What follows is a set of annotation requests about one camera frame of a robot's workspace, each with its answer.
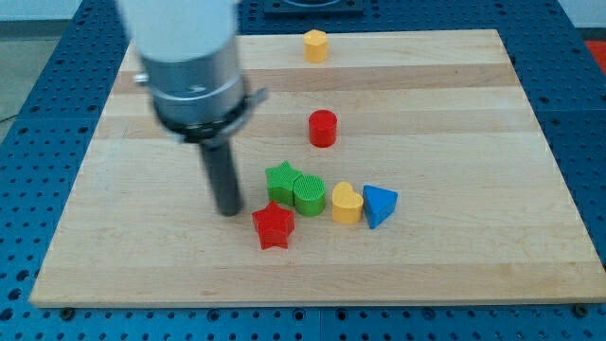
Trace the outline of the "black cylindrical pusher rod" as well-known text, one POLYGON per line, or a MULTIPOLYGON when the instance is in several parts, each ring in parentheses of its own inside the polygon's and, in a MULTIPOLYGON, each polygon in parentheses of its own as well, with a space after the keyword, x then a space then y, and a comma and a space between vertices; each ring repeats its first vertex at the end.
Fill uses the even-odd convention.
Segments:
POLYGON ((223 216, 237 215, 243 205, 236 164, 228 142, 211 146, 201 143, 201 156, 218 211, 223 216))

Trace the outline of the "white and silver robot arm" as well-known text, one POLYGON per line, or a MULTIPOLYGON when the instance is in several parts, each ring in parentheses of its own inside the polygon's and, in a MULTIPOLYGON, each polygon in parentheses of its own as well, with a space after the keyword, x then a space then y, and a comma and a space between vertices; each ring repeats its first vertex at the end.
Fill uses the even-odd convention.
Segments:
POLYGON ((237 4, 227 0, 117 0, 134 41, 157 120, 199 146, 218 211, 234 216, 242 197, 230 139, 263 102, 251 92, 238 51, 237 4))

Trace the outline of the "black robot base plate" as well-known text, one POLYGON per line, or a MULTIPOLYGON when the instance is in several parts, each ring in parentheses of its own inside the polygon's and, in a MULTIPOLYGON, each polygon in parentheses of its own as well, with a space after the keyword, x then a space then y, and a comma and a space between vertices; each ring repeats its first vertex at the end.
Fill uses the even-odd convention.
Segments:
POLYGON ((272 17, 362 15, 365 0, 262 0, 263 13, 272 17))

